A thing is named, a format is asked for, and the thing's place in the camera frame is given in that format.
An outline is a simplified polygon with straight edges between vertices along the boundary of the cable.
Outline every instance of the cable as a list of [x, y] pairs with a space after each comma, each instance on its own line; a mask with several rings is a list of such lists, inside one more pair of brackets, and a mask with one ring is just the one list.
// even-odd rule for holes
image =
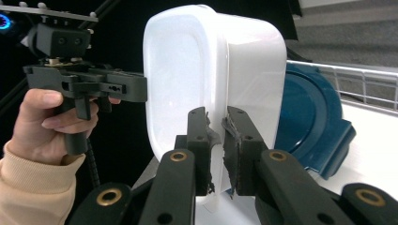
[[23, 78], [8, 94], [0, 100], [0, 116], [20, 100], [27, 92], [27, 79]]
[[93, 188], [97, 188], [100, 186], [100, 177], [99, 177], [99, 172], [97, 170], [97, 163], [94, 157], [93, 147], [89, 139], [87, 139], [87, 147], [88, 150], [85, 153], [85, 155], [87, 156], [87, 165], [88, 165], [88, 170], [90, 172], [91, 183], [93, 185]]
[[[102, 19], [110, 10], [112, 10], [120, 0], [106, 0], [104, 3], [102, 3], [97, 10], [95, 11], [97, 18], [100, 20]], [[79, 25], [79, 29], [91, 29], [93, 28], [97, 23], [96, 22], [82, 22]]]

